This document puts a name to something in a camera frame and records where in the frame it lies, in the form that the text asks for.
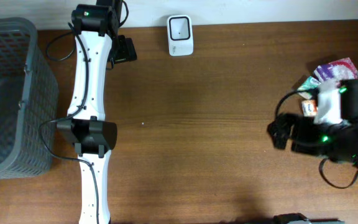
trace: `green led indicator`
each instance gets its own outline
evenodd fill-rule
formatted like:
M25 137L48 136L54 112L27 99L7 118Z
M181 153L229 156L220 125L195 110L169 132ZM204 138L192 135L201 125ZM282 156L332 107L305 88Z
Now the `green led indicator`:
M321 139L322 142L326 142L329 140L329 137L328 136L323 136L323 138Z
M342 94L342 93L346 92L346 90L347 90L347 88L346 88L345 86L344 86L344 87L341 87L341 88L339 89L339 93Z

